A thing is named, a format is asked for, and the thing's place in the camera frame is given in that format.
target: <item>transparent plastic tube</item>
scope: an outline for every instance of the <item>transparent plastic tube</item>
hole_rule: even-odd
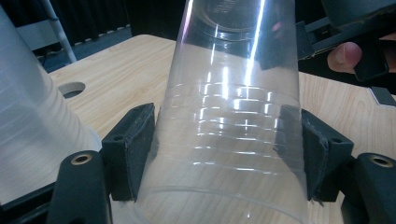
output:
[[[190,0],[134,213],[306,223],[294,1]]]
[[[0,203],[56,180],[68,155],[100,149],[96,133],[67,107],[0,7]]]

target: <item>wooden table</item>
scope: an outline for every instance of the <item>wooden table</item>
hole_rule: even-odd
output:
[[[51,76],[58,85],[86,85],[84,92],[67,102],[103,138],[135,106],[153,102],[157,114],[174,48],[174,41],[140,35]],[[376,152],[396,158],[396,108],[378,105],[368,89],[301,73],[300,95],[304,109],[355,143],[354,156]],[[342,223],[342,199],[340,195],[336,203],[323,206],[309,203],[310,220]]]

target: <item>hand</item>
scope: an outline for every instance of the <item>hand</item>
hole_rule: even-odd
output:
[[[395,40],[396,33],[386,35],[381,40]],[[384,49],[385,57],[389,65],[389,71],[396,73],[396,47]],[[353,68],[361,59],[361,48],[352,42],[346,42],[333,49],[327,57],[327,64],[335,72],[354,74]]]

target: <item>frosted plastic cylinder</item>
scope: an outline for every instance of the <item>frosted plastic cylinder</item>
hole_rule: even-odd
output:
[[[307,223],[292,0],[190,0],[134,213]]]
[[[0,203],[56,180],[68,155],[100,149],[0,7]]]

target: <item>light wood surface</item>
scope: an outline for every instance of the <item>light wood surface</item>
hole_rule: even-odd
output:
[[[68,99],[80,119],[101,137],[125,113],[163,100],[175,42],[140,35],[51,73],[56,84],[83,82],[85,91]],[[304,109],[355,143],[353,155],[376,152],[396,158],[396,108],[377,105],[368,89],[300,74]],[[309,203],[312,223],[342,223],[340,205]]]

